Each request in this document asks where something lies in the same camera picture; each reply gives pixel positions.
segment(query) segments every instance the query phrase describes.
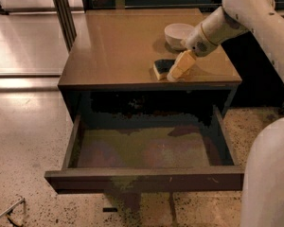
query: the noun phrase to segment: concrete floor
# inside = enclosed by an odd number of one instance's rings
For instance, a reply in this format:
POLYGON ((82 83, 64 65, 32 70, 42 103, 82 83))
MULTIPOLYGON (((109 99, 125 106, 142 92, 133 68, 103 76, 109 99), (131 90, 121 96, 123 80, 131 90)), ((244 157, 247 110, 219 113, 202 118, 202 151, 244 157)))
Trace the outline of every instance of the concrete floor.
MULTIPOLYGON (((55 40, 51 41, 57 42, 53 44, 46 43, 47 38, 39 41, 37 36, 43 31, 42 25, 37 23, 38 19, 42 22, 47 21, 46 18, 39 17, 31 25, 29 36, 17 24, 29 19, 0 17, 0 20, 5 21, 5 33, 11 33, 11 28, 14 36, 17 35, 10 46, 10 39, 7 39, 9 35, 3 40, 0 34, 0 68, 17 71, 27 66, 39 70, 40 66, 43 69, 61 71, 67 59, 67 51, 57 20, 54 17, 48 19, 51 21, 48 22, 50 26, 44 33, 53 35, 55 40), (19 53, 23 53, 23 57, 17 55, 17 49, 12 49, 17 44, 22 47, 18 49, 22 51, 19 53), (32 49, 31 45, 34 49, 29 52, 26 48, 32 49)), ((36 90, 40 83, 31 82, 36 87, 29 90, 31 84, 27 84, 24 86, 27 88, 25 92, 18 92, 19 81, 14 81, 15 86, 11 91, 6 90, 5 81, 0 83, 0 89, 3 88, 0 90, 0 213, 24 197, 26 203, 19 205, 12 214, 24 226, 240 225, 241 192, 173 193, 171 197, 174 204, 170 204, 170 195, 166 193, 143 194, 139 218, 111 196, 57 195, 44 179, 44 173, 47 170, 61 169, 72 122, 55 81, 48 82, 50 86, 46 90, 41 90, 41 87, 36 90), (111 206, 117 207, 118 212, 103 212, 104 207, 111 206)), ((258 133, 276 119, 278 115, 275 108, 237 108, 227 113, 224 122, 243 166, 258 133)), ((6 218, 1 218, 0 226, 12 225, 6 218)))

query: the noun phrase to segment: desk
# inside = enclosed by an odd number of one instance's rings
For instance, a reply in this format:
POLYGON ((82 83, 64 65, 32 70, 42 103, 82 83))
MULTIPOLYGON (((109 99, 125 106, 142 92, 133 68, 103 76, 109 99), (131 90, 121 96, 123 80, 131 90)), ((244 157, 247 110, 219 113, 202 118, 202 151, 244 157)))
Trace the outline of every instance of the desk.
POLYGON ((241 78, 223 49, 198 58, 185 81, 158 81, 171 23, 197 25, 197 9, 88 11, 59 88, 74 121, 60 193, 240 190, 243 170, 223 126, 241 78))

